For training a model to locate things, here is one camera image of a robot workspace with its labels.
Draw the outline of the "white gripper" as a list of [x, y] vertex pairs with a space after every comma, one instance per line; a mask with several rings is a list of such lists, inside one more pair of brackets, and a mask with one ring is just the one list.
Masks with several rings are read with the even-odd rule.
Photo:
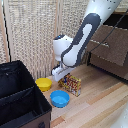
[[58, 65], [52, 69], [53, 80], [58, 82], [60, 79], [62, 79], [71, 71], [72, 71], [72, 68], [70, 67], [61, 67], [60, 65]]

